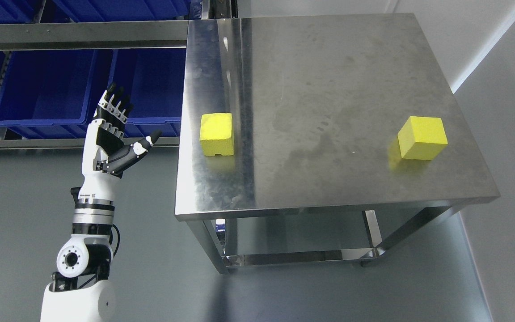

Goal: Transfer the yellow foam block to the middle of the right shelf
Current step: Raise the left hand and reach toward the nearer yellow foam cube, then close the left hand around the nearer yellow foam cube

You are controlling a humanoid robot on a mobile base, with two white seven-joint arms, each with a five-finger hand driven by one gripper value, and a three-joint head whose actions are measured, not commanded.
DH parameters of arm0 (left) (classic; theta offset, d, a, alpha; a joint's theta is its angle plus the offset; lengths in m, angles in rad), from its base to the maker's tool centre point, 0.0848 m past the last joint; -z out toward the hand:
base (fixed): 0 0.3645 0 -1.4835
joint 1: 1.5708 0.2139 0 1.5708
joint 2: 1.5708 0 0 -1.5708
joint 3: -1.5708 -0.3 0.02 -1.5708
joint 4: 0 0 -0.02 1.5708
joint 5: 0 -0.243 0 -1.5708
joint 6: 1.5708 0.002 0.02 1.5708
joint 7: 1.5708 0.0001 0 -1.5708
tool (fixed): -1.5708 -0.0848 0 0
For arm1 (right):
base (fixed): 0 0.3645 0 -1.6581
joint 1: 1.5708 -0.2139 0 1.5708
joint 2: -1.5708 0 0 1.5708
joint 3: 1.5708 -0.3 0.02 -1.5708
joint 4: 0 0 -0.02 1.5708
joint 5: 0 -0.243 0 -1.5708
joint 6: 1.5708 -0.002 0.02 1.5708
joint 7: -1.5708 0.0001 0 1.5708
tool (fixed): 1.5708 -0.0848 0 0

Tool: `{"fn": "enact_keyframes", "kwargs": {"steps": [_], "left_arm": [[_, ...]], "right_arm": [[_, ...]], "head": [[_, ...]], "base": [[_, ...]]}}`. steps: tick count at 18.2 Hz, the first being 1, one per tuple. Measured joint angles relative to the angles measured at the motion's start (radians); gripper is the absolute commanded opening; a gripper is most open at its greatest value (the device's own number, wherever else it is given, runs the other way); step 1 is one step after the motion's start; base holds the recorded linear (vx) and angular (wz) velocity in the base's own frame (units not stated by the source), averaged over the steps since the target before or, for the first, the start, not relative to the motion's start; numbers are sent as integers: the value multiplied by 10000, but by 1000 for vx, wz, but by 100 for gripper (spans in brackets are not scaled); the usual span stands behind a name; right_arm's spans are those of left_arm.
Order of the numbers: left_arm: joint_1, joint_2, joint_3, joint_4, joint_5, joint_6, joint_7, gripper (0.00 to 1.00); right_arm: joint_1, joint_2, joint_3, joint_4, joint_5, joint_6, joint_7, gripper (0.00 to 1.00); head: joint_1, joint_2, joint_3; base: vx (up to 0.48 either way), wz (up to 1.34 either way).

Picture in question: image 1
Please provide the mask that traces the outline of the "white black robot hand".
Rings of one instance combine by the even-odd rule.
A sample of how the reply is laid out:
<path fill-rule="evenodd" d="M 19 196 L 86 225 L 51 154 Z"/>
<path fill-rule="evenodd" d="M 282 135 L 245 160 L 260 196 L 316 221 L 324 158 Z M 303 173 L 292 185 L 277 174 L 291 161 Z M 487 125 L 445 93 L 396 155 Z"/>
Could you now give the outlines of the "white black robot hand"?
<path fill-rule="evenodd" d="M 141 161 L 162 134 L 156 130 L 133 144 L 123 145 L 120 135 L 125 133 L 127 119 L 134 109 L 130 99 L 129 94 L 123 95 L 123 88 L 117 89 L 116 82 L 111 82 L 98 102 L 98 118 L 91 121 L 84 139 L 82 203 L 113 203 L 120 180 L 116 176 Z M 101 169 L 110 156 L 111 174 Z"/>

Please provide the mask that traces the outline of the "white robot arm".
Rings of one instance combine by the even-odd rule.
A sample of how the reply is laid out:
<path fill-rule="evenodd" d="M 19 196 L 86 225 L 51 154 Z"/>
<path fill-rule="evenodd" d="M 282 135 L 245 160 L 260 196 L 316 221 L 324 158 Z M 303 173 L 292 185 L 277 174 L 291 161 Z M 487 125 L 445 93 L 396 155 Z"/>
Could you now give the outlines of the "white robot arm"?
<path fill-rule="evenodd" d="M 42 322 L 108 322 L 116 295 L 109 279 L 118 246 L 113 246 L 114 200 L 123 172 L 143 159 L 161 136 L 153 131 L 125 144 L 123 137 L 134 106 L 123 87 L 109 84 L 98 101 L 84 138 L 82 186 L 70 194 L 74 215 L 70 239 L 56 257 L 57 270 L 45 287 Z"/>

